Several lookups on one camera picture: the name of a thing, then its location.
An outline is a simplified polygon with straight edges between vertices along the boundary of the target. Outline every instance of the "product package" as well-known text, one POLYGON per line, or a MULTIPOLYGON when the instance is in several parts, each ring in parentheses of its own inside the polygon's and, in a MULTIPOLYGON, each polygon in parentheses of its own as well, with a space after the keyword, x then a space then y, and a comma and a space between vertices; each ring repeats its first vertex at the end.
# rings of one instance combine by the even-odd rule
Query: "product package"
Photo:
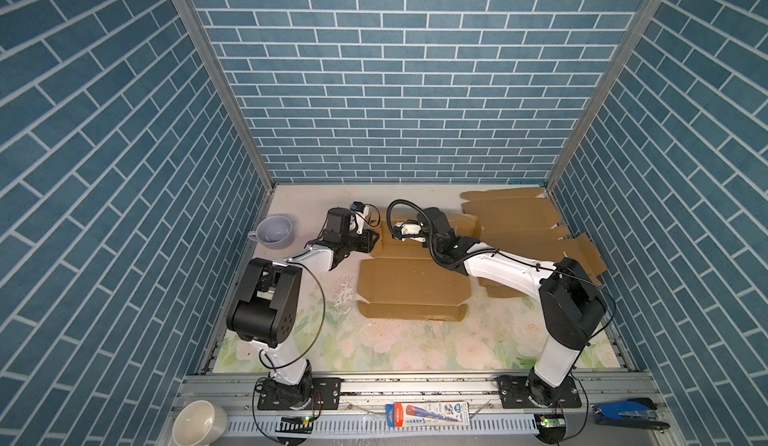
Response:
POLYGON ((390 428, 405 426, 466 426, 469 411, 466 401, 450 403, 394 403, 386 406, 386 423, 390 428))

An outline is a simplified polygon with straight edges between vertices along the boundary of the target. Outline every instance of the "black cable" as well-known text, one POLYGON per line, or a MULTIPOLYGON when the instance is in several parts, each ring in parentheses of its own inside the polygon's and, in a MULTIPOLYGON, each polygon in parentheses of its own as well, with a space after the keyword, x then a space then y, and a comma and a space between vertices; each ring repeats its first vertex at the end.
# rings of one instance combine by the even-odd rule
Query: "black cable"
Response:
POLYGON ((378 217, 378 219, 377 219, 377 221, 376 221, 376 224, 371 224, 370 222, 368 222, 368 220, 366 220, 365 218, 363 218, 363 221, 367 222, 367 223, 368 223, 368 226, 370 226, 371 228, 375 228, 375 227, 377 227, 379 224, 381 224, 381 223, 382 223, 382 214, 381 214, 381 211, 379 211, 379 208, 377 208, 377 207, 376 207, 376 206, 374 206, 373 204, 368 204, 368 203, 366 203, 366 206, 370 206, 371 208, 373 208, 374 210, 376 210, 376 214, 378 214, 378 215, 379 215, 379 217, 378 217))
POLYGON ((584 384, 581 382, 581 379, 574 378, 573 373, 571 373, 571 377, 575 381, 578 381, 579 385, 581 386, 581 392, 584 394, 584 403, 586 403, 587 407, 584 409, 584 422, 581 423, 581 428, 578 430, 578 432, 576 434, 572 434, 571 436, 566 436, 565 438, 562 438, 560 441, 558 441, 558 444, 560 444, 563 441, 567 441, 569 439, 573 439, 579 436, 581 432, 584 430, 584 427, 587 426, 587 418, 589 418, 589 396, 587 396, 587 390, 584 389, 584 384))
POLYGON ((429 219, 429 216, 427 216, 427 214, 426 214, 426 212, 424 212, 424 210, 422 210, 420 207, 418 207, 417 204, 415 204, 413 202, 410 202, 408 200, 394 200, 394 201, 389 203, 389 207, 386 209, 386 224, 387 224, 387 228, 389 228, 389 233, 392 234, 392 237, 394 239, 396 239, 396 240, 405 240, 405 239, 409 239, 409 238, 421 237, 421 235, 413 235, 413 234, 405 234, 405 235, 403 235, 403 234, 399 234, 399 233, 395 232, 395 229, 392 227, 392 209, 395 206, 397 206, 398 204, 402 204, 404 206, 408 206, 409 208, 411 208, 412 210, 417 211, 418 213, 420 213, 424 217, 424 220, 426 221, 426 224, 428 226, 426 240, 427 240, 427 249, 429 249, 429 255, 432 257, 432 260, 434 262, 436 262, 438 265, 442 266, 443 268, 453 268, 454 266, 457 266, 457 265, 463 263, 464 261, 466 261, 467 259, 473 258, 474 256, 479 256, 481 254, 486 254, 486 253, 496 253, 496 252, 498 252, 498 249, 496 249, 496 248, 477 249, 475 251, 466 253, 464 256, 462 256, 461 258, 455 259, 454 261, 443 262, 443 260, 441 260, 441 259, 439 259, 437 257, 437 251, 435 251, 435 241, 434 241, 435 224, 432 222, 432 220, 429 219))
POLYGON ((306 244, 304 244, 305 248, 309 246, 312 241, 319 241, 320 238, 322 238, 322 232, 326 230, 326 224, 328 224, 328 216, 326 216, 326 220, 322 223, 322 228, 320 228, 320 232, 317 233, 317 238, 307 241, 306 244))
POLYGON ((357 221, 357 213, 356 212, 352 212, 352 219, 355 221, 355 229, 354 229, 354 231, 355 231, 355 233, 357 233, 357 229, 360 228, 360 224, 357 221))
POLYGON ((281 366, 275 366, 274 364, 272 364, 272 360, 270 359, 270 357, 267 356, 266 358, 269 359, 270 360, 270 364, 272 364, 271 366, 267 366, 266 363, 264 363, 264 360, 261 358, 261 353, 264 352, 264 350, 263 349, 259 350, 259 361, 261 362, 261 365, 263 365, 264 368, 271 369, 273 371, 277 371, 278 369, 287 368, 288 366, 291 366, 293 363, 299 361, 308 352, 310 352, 310 350, 312 349, 312 346, 315 345, 315 343, 317 342, 317 339, 320 337, 320 332, 322 331, 322 324, 326 321, 326 292, 322 290, 322 285, 320 284, 320 280, 317 278, 317 276, 315 276, 315 273, 313 273, 311 269, 307 268, 306 266, 304 266, 300 262, 286 261, 286 264, 293 264, 293 265, 296 265, 296 266, 301 266, 309 274, 312 275, 312 278, 314 278, 315 282, 317 283, 317 287, 320 289, 320 294, 322 295, 322 317, 320 318, 320 326, 317 329, 317 334, 315 334, 315 338, 312 340, 312 343, 309 346, 307 346, 307 348, 304 350, 304 352, 301 353, 299 355, 299 357, 294 359, 293 361, 291 361, 291 362, 289 362, 287 364, 282 364, 281 366))
MULTIPOLYGON (((605 330, 605 329, 606 329, 608 326, 610 326, 610 324, 611 324, 611 323, 614 321, 614 316, 616 316, 616 308, 618 307, 618 305, 616 304, 616 298, 614 298, 614 296, 613 296, 612 294, 610 294, 610 293, 608 292, 608 290, 607 290, 607 289, 605 289, 605 288, 601 288, 601 289, 600 289, 600 292, 602 292, 602 293, 603 293, 603 294, 605 294, 605 295, 608 295, 608 297, 610 298, 610 300, 613 302, 613 304, 614 304, 614 307, 613 307, 613 309, 612 309, 612 310, 611 310, 611 312, 610 312, 610 316, 608 317, 608 320, 605 322, 605 326, 603 326, 602 328, 600 328, 599 330, 597 330, 597 331, 596 331, 596 333, 595 333, 595 334, 593 334, 593 335, 590 337, 590 339, 592 339, 592 338, 594 338, 595 336, 599 335, 599 334, 600 334, 600 333, 602 333, 602 331, 604 331, 604 330, 605 330)), ((605 308, 605 310, 606 310, 606 311, 608 310, 608 305, 607 305, 607 304, 603 303, 603 307, 605 308)))
POLYGON ((305 255, 305 254, 307 254, 308 252, 310 252, 310 250, 309 250, 309 249, 307 249, 306 251, 302 252, 302 253, 301 253, 301 254, 299 254, 298 256, 294 256, 294 257, 293 257, 293 258, 291 258, 291 259, 298 259, 298 258, 301 258, 302 256, 304 256, 304 255, 305 255))
MULTIPOLYGON (((513 261, 515 261, 515 262, 519 262, 520 264, 522 264, 522 265, 525 265, 525 266, 527 266, 527 267, 529 267, 529 268, 536 268, 536 270, 537 270, 537 271, 538 271, 539 269, 543 269, 543 270, 545 270, 545 271, 559 272, 557 269, 552 269, 552 268, 545 268, 545 267, 543 267, 543 266, 542 266, 540 263, 538 263, 538 262, 537 262, 536 264, 531 264, 530 262, 526 262, 526 261, 523 261, 523 260, 520 260, 520 259, 517 259, 517 258, 513 258, 512 256, 507 256, 507 255, 505 255, 503 252, 501 252, 501 251, 498 251, 498 250, 497 250, 497 254, 498 254, 499 256, 503 256, 503 257, 504 257, 504 258, 506 258, 506 259, 511 259, 511 260, 513 260, 513 261)), ((571 277, 571 278, 574 278, 574 279, 579 279, 580 281, 583 281, 583 279, 581 279, 581 278, 577 278, 576 276, 571 276, 571 275, 569 275, 569 274, 565 274, 564 272, 561 272, 560 274, 562 274, 563 276, 568 276, 568 277, 571 277)), ((596 285, 596 284, 594 284, 593 282, 590 282, 590 281, 586 281, 586 282, 589 282, 589 284, 591 284, 591 285, 597 286, 597 285, 596 285)))
POLYGON ((274 438, 272 436, 269 436, 267 433, 264 432, 264 430, 261 428, 261 426, 259 426, 259 422, 256 421, 256 405, 255 405, 256 389, 259 387, 260 384, 263 384, 262 382, 264 382, 264 381, 266 381, 266 377, 259 378, 254 383, 254 393, 250 396, 250 413, 254 417, 254 424, 256 426, 256 429, 258 429, 259 432, 262 433, 264 438, 266 438, 266 439, 268 439, 270 441, 273 441, 274 443, 281 444, 281 446, 286 446, 286 444, 288 444, 288 441, 283 443, 282 441, 277 439, 277 436, 275 436, 274 438))
POLYGON ((322 414, 322 396, 320 395, 320 392, 315 390, 315 393, 317 393, 317 418, 314 418, 312 422, 317 421, 320 419, 320 415, 322 414))

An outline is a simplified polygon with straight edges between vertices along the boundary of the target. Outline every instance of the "mounting plate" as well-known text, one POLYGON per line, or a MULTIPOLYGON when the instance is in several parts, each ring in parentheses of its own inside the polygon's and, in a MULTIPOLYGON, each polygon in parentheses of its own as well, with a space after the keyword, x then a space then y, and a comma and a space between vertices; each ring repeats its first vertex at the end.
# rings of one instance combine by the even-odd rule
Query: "mounting plate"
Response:
MULTIPOLYGON (((522 409, 522 408, 540 408, 538 404, 531 401, 528 388, 525 386, 528 375, 510 375, 504 374, 496 378, 498 384, 499 396, 502 398, 502 408, 504 409, 522 409)), ((581 399, 576 389, 576 383, 571 376, 567 376, 562 383, 562 396, 560 405, 563 408, 580 408, 581 399)))
MULTIPOLYGON (((339 409, 341 378, 312 378, 312 390, 320 393, 324 411, 339 409)), ((288 403, 280 402, 276 394, 267 392, 261 393, 257 407, 259 411, 290 411, 288 403)), ((312 409, 312 402, 309 402, 303 409, 312 409)))

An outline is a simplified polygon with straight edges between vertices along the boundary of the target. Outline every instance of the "table surface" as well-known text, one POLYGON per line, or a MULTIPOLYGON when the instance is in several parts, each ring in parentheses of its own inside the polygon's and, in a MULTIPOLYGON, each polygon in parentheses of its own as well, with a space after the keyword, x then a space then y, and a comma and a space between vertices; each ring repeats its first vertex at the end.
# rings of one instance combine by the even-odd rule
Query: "table surface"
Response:
MULTIPOLYGON (((295 239, 285 249, 259 244, 254 257, 277 259, 303 249, 313 240, 333 207, 353 201, 385 211, 395 199, 461 212, 459 195, 478 188, 465 185, 334 185, 278 186, 269 214, 293 222, 295 239)), ((370 256, 353 252, 332 271, 317 275, 325 290, 326 320, 320 338, 307 354, 316 372, 388 372, 405 370, 465 371, 530 368, 547 337, 538 302, 530 298, 489 298, 476 278, 472 297, 460 322, 370 319, 357 309, 360 261, 370 256)), ((302 275, 299 309, 293 335, 303 351, 320 325, 322 298, 311 275, 302 275)), ((228 331, 214 373, 263 372, 258 351, 228 331)), ((576 363, 578 368, 617 368, 618 360, 605 333, 598 335, 576 363)))

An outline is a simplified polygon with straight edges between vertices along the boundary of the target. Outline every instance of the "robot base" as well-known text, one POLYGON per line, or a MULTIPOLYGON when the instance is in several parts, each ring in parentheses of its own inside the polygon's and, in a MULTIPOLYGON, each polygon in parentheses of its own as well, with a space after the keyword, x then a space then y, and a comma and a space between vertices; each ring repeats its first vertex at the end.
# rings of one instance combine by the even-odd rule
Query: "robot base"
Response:
MULTIPOLYGON (((290 399, 291 396, 283 394, 284 388, 296 388, 296 386, 288 386, 273 379, 267 379, 261 390, 259 402, 256 404, 259 411, 290 411, 292 407, 295 408, 290 399)), ((312 391, 320 393, 322 409, 327 411, 339 409, 341 378, 312 378, 312 391)), ((312 401, 306 402, 300 409, 312 409, 312 401)))
MULTIPOLYGON (((531 390, 528 386, 528 375, 509 375, 504 374, 496 378, 498 383, 499 395, 502 398, 502 407, 504 409, 520 408, 552 408, 552 404, 539 404, 531 399, 531 390)), ((576 383, 573 378, 567 376, 558 388, 560 405, 563 408, 580 408, 581 399, 576 389, 576 383)))

